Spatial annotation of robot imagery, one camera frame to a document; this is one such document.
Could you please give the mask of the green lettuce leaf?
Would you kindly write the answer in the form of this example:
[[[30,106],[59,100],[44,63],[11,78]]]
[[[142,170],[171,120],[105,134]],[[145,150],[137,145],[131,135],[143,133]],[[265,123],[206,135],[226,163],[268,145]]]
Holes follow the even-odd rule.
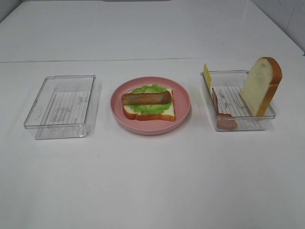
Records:
[[[171,95],[173,94],[172,88],[164,88],[158,84],[152,84],[151,86],[143,85],[140,88],[136,88],[130,93],[140,94],[140,93],[162,93],[168,91]],[[124,105],[124,109],[132,114],[141,115],[173,115],[173,102],[168,102],[164,104],[142,104],[142,105]]]

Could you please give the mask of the bread slice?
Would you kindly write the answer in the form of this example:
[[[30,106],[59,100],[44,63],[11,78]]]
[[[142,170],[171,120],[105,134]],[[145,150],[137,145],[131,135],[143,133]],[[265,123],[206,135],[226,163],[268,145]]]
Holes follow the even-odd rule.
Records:
[[[248,73],[240,96],[253,116],[263,116],[282,79],[282,70],[272,57],[261,57]]]
[[[128,119],[131,119],[131,120],[138,120],[138,121],[165,120],[165,121],[173,122],[176,120],[173,94],[172,94],[172,102],[173,102],[173,111],[174,111],[173,115],[169,115],[169,114],[151,114],[151,115],[132,114],[132,113],[127,112],[124,109],[123,104],[122,104],[122,108],[123,108],[124,115]]]

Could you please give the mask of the yellow cheese slice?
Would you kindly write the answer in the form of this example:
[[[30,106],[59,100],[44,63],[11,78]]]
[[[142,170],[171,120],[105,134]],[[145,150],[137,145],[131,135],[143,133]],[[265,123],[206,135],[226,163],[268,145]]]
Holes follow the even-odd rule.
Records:
[[[203,76],[204,76],[208,91],[211,94],[212,93],[212,88],[211,88],[212,77],[210,75],[210,72],[209,72],[209,69],[208,69],[208,66],[206,63],[203,66]]]

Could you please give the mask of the pink round plate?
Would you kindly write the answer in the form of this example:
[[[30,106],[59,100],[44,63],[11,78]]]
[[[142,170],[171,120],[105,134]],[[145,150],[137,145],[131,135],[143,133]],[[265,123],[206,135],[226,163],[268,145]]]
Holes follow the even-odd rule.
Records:
[[[138,121],[128,119],[124,113],[121,102],[121,95],[128,93],[143,85],[158,84],[162,87],[173,89],[173,105],[176,120],[150,120]],[[174,130],[187,118],[191,109],[191,99],[187,90],[179,83],[162,77],[140,77],[121,84],[112,94],[111,111],[120,126],[128,131],[141,135],[158,135]]]

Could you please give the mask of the clear right plastic tray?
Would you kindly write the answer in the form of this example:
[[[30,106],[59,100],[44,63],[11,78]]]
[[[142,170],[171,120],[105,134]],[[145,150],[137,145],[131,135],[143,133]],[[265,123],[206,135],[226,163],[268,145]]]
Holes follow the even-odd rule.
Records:
[[[211,88],[216,92],[218,99],[218,109],[220,113],[231,114],[237,122],[235,130],[221,130],[216,127],[217,116],[213,103],[213,95],[210,94],[201,72],[203,82],[203,95],[208,106],[209,114],[217,131],[253,131],[265,130],[276,114],[272,106],[269,106],[263,116],[252,116],[250,110],[242,100],[239,92],[244,85],[249,71],[210,71],[212,77]]]

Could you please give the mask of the clear plastic tray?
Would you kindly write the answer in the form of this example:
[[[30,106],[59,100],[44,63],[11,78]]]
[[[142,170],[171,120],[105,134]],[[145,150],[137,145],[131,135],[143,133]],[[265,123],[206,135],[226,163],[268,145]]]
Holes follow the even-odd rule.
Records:
[[[49,76],[23,126],[37,140],[86,137],[94,129],[97,104],[95,75]]]
[[[250,110],[242,100],[239,92],[244,85],[249,71],[210,71],[212,77],[211,88],[216,92],[218,99],[218,109],[220,113],[231,114],[237,122],[235,130],[221,130],[216,127],[217,116],[213,103],[213,95],[210,94],[201,72],[203,82],[203,95],[208,106],[209,114],[217,131],[253,131],[265,130],[276,114],[272,106],[269,106],[263,116],[252,116]]]

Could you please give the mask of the clear left plastic tray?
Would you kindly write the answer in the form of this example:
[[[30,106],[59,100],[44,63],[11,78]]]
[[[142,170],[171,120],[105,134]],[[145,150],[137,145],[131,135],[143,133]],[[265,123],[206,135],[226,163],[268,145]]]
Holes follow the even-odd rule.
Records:
[[[23,126],[37,140],[86,137],[94,129],[97,104],[95,75],[49,76]]]

